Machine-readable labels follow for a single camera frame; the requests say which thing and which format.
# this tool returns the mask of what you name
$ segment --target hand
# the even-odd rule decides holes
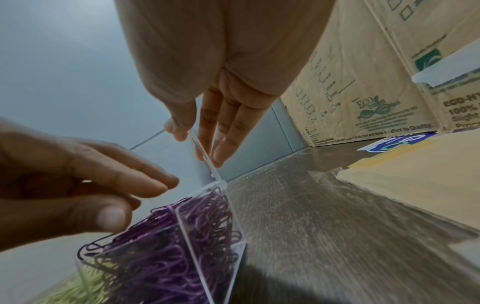
[[[165,130],[177,140],[195,123],[203,93],[198,139],[216,167],[307,63],[334,3],[116,0],[140,78],[169,109]]]
[[[0,251],[83,232],[121,232],[178,178],[114,144],[50,136],[0,118]]]

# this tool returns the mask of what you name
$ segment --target desk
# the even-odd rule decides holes
[[[231,304],[480,302],[449,248],[475,233],[321,175],[369,143],[306,148],[229,184],[248,241]]]

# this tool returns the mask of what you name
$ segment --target pile of purple paper clips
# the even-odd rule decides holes
[[[84,245],[77,254],[87,267],[103,271],[102,303],[207,304],[188,243],[214,302],[222,302],[239,257],[231,246],[241,241],[242,234],[234,231],[227,198],[215,188],[153,209],[111,242],[99,243],[107,238]]]

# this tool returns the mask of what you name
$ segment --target wooden table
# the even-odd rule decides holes
[[[476,234],[322,174],[369,143],[307,148],[229,184],[248,241],[232,304],[480,303],[449,248]]]

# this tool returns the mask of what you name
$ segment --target checkbox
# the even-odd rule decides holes
[[[403,21],[407,20],[408,18],[410,18],[410,16],[414,13],[414,11],[412,10],[412,8],[410,6],[406,6],[406,8],[404,8],[401,12],[400,12],[400,16],[401,18],[403,19]]]
[[[388,0],[388,6],[392,12],[399,7],[400,3],[402,3],[402,0]]]

